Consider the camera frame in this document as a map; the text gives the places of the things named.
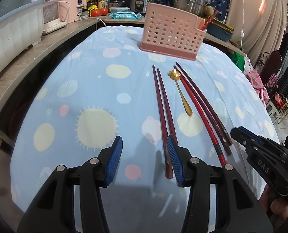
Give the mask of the person's right hand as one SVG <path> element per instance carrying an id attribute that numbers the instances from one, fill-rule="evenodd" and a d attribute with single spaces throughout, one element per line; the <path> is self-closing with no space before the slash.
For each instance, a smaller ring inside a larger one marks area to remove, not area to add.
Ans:
<path id="1" fill-rule="evenodd" d="M 259 203 L 265 212 L 267 212 L 268 206 L 270 205 L 271 211 L 278 217 L 273 223 L 274 230 L 277 230 L 288 217 L 288 201 L 279 198 L 270 203 L 269 194 L 270 187 L 269 185 L 266 185 L 260 196 Z"/>

